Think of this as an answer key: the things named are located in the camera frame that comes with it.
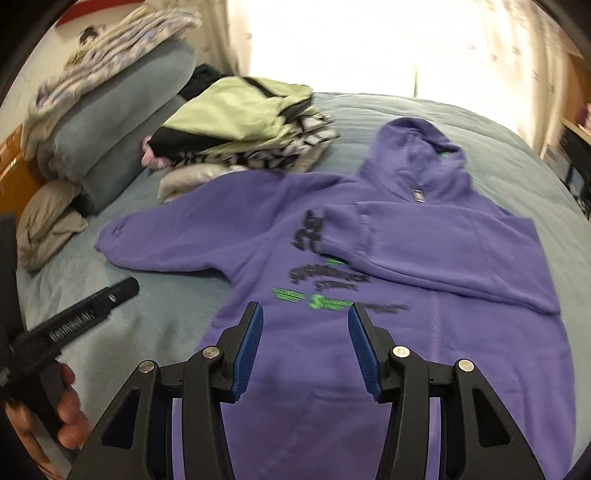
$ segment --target shelf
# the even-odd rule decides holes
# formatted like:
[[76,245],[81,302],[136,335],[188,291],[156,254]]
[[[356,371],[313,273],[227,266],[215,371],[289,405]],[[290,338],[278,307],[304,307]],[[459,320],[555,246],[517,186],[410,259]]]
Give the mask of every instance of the shelf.
[[45,182],[37,162],[27,162],[20,149],[22,127],[0,143],[0,215],[13,212],[17,220],[28,201]]
[[591,135],[589,135],[585,130],[583,130],[581,127],[578,127],[577,125],[575,125],[572,122],[569,122],[566,118],[562,119],[562,124],[568,128],[569,130],[573,131],[575,134],[577,134],[579,137],[581,137],[583,140],[585,140],[587,142],[588,145],[591,145]]

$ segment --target light green garment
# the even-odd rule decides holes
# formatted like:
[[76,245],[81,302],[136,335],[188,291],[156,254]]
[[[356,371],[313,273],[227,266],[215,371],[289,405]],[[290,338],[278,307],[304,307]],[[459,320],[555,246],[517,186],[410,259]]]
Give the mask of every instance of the light green garment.
[[280,113],[289,107],[299,115],[316,113],[317,109],[309,107],[312,89],[263,78],[254,80],[275,96],[266,96],[241,77],[225,77],[185,103],[163,126],[228,141],[205,150],[208,154],[286,145],[296,133]]

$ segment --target black garment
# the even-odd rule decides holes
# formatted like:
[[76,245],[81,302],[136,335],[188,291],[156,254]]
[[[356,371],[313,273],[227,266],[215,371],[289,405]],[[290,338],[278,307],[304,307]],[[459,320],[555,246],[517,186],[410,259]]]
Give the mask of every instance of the black garment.
[[181,88],[178,94],[186,101],[189,101],[191,98],[201,95],[211,85],[224,77],[229,77],[229,75],[219,73],[212,66],[203,63],[195,69],[187,84]]

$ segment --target white garment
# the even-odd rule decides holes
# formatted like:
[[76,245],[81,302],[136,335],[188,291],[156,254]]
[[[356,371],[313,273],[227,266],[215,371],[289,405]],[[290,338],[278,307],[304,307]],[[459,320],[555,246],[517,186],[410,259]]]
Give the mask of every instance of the white garment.
[[244,170],[248,170],[248,168],[240,165],[228,166],[213,163],[198,163],[175,168],[160,180],[158,200],[162,203],[172,202],[210,180],[227,173]]

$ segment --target hood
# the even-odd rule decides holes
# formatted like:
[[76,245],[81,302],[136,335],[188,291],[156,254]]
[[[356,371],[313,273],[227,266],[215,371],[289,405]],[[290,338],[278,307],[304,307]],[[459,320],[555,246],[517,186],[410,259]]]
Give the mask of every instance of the hood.
[[466,156],[422,118],[398,118],[376,135],[357,176],[410,202],[444,203],[472,190]]

